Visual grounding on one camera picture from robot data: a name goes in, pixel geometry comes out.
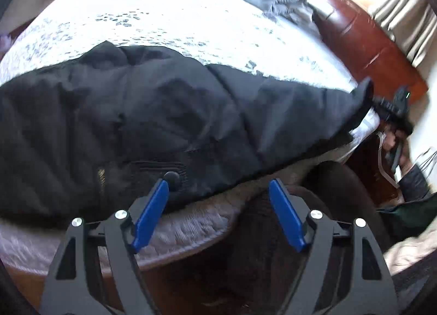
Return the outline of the right forearm black sleeve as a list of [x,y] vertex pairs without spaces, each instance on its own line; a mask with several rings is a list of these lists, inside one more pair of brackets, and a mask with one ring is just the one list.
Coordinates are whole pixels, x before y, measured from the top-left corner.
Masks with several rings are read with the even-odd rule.
[[427,180],[417,165],[413,165],[398,184],[405,202],[415,202],[431,196]]

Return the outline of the person's right hand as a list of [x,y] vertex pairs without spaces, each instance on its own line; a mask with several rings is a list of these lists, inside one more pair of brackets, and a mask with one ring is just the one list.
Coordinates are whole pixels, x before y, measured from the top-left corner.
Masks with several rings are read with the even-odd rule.
[[413,167],[410,159],[410,145],[408,142],[408,136],[403,131],[394,131],[393,128],[389,126],[385,127],[384,133],[385,138],[383,142],[383,149],[385,151],[390,151],[394,149],[398,143],[403,143],[403,149],[398,165],[401,169],[401,175],[405,176],[405,174],[407,174]]

